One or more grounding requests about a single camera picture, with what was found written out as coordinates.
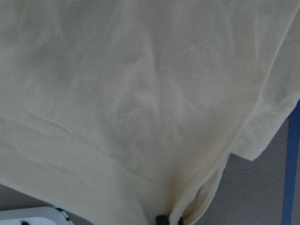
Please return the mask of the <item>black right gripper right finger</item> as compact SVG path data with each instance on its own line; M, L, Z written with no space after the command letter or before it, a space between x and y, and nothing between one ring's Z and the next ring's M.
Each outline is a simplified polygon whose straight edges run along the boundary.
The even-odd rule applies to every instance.
M180 217L179 221L178 221L178 225L184 225L184 222L183 222L183 218Z

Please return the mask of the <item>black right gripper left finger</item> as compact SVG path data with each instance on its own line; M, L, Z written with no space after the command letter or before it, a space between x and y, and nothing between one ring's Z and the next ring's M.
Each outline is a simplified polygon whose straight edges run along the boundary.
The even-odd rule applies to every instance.
M168 225L168 216L167 215L156 216L156 225Z

